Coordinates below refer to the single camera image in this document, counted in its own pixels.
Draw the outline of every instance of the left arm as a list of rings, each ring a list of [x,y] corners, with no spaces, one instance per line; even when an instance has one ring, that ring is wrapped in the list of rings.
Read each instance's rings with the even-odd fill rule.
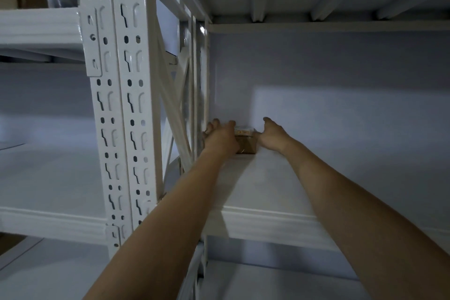
[[[192,169],[128,238],[84,299],[176,299],[211,209],[222,164],[239,145],[230,121],[211,135]]]

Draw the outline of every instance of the storage rack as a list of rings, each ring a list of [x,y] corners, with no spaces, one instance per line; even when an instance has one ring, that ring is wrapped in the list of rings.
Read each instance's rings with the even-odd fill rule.
[[[294,10],[295,14],[289,7],[269,12],[268,0],[250,0],[250,16],[242,10],[221,15],[220,7],[213,12],[205,0],[160,1],[179,19],[176,58],[165,52],[156,0],[80,0],[80,6],[71,9],[0,11],[0,55],[44,62],[55,56],[86,63],[98,142],[98,153],[29,144],[2,150],[0,159],[15,172],[0,176],[6,189],[4,202],[0,200],[3,231],[105,244],[112,256],[164,196],[173,143],[184,171],[200,154],[200,134],[209,118],[210,33],[450,30],[447,11],[408,12],[427,0],[385,0],[374,13],[341,11],[339,5],[346,0],[317,0],[308,11]],[[160,97],[167,112],[163,133]],[[21,167],[24,159],[30,163],[26,170]],[[292,191],[288,180],[278,186],[289,195],[287,201],[275,201],[277,192],[269,182],[253,181],[268,161],[295,179],[289,166],[270,152],[255,159],[232,159],[221,172],[219,195],[204,234],[336,250],[302,190]],[[64,173],[75,165],[89,171],[86,180],[74,182]],[[244,172],[236,181],[242,166]],[[64,186],[70,194],[81,185],[92,204],[52,207],[43,200],[42,206],[34,206],[12,191],[31,195],[31,189],[39,193],[36,188]],[[89,208],[94,204],[100,210]],[[422,229],[450,251],[450,231],[435,223]],[[200,260],[199,275],[206,269],[205,244],[203,236],[197,250],[201,257],[193,263],[191,275]],[[197,275],[194,279],[199,292],[201,282]]]

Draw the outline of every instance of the person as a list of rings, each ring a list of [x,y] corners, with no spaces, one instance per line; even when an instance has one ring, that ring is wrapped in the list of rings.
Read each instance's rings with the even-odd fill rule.
[[[264,118],[261,146],[289,161],[317,218],[375,300],[450,299],[450,256],[405,217]],[[217,119],[205,146],[133,232],[85,299],[176,299],[214,200],[222,164],[239,149],[235,122]]]

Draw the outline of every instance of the right arm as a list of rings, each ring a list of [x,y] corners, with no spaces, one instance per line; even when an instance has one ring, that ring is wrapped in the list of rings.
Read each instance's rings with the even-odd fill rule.
[[[375,300],[450,299],[450,256],[405,217],[264,118],[258,142],[286,157],[313,210]]]

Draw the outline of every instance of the left hand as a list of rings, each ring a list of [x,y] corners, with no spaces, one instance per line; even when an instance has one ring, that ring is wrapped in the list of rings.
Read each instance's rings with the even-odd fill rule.
[[[213,152],[223,156],[225,159],[231,158],[239,150],[239,144],[234,137],[235,121],[229,121],[222,125],[219,119],[214,119],[206,126],[203,133],[205,141],[204,152]]]

